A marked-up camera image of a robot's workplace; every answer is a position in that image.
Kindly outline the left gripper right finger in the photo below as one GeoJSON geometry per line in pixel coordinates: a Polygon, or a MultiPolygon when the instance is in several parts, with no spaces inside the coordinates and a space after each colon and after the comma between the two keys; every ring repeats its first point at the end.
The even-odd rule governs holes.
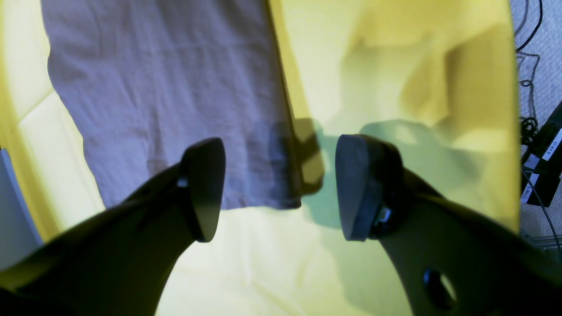
{"type": "Polygon", "coordinates": [[[381,243],[414,315],[561,314],[561,264],[442,196],[393,144],[341,135],[335,173],[345,239],[381,243]]]}

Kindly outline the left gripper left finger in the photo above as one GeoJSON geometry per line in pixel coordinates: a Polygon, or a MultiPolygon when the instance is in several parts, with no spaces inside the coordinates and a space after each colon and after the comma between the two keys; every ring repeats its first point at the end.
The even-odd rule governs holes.
{"type": "Polygon", "coordinates": [[[191,145],[126,200],[2,271],[1,314],[153,316],[179,256],[215,236],[225,166],[220,138],[191,145]]]}

